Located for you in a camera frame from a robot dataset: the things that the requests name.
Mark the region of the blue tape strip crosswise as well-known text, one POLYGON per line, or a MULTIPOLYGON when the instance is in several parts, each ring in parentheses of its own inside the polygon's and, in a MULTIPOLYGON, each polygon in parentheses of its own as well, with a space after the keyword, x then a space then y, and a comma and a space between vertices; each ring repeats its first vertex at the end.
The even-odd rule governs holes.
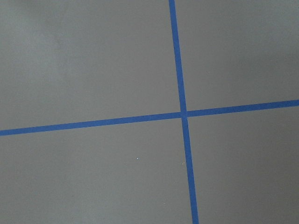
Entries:
MULTIPOLYGON (((217 115, 217 114, 225 114, 225 113, 249 112, 249 111, 269 110, 269 109, 286 108, 286 107, 296 107, 298 105, 299 105, 298 100, 288 100, 288 101, 269 102, 269 103, 260 103, 260 104, 251 104, 251 105, 239 105, 239 106, 230 106, 230 107, 193 110, 193 111, 188 111, 186 115, 187 117, 199 117, 199 116, 217 115)), ((96 126, 109 126, 109 125, 138 123, 138 122, 147 122, 147 121, 156 121, 156 120, 179 119, 180 117, 181 117, 180 112, 171 112, 171 113, 142 115, 142 116, 133 116, 133 117, 124 117, 124 118, 103 119, 103 120, 84 121, 84 122, 75 122, 75 123, 66 123, 66 124, 7 129, 7 130, 1 130, 0 135, 8 136, 8 135, 18 135, 18 134, 26 134, 26 133, 39 133, 39 132, 59 131, 59 130, 68 130, 68 129, 77 129, 77 128, 88 128, 88 127, 96 127, 96 126)))

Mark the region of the blue tape strip lengthwise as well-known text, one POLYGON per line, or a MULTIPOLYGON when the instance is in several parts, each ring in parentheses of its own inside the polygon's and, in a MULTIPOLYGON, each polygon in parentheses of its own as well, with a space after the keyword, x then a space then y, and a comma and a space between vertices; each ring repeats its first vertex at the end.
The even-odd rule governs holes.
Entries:
POLYGON ((173 0, 169 1, 169 10, 170 10, 170 19, 171 19, 171 31, 172 31, 172 41, 173 41, 173 49, 174 49, 174 57, 175 57, 176 75, 177 75, 177 83, 178 83, 180 117, 182 122, 182 132, 183 132, 183 140, 184 140, 185 162, 186 162, 186 170, 187 170, 192 223, 198 224, 199 216, 198 216, 196 188, 195 188, 195 181, 194 181, 192 150, 191 150, 191 143, 190 143, 188 117, 187 117, 184 76, 183 76, 183 68, 182 68, 182 61, 181 61, 175 1, 173 0))

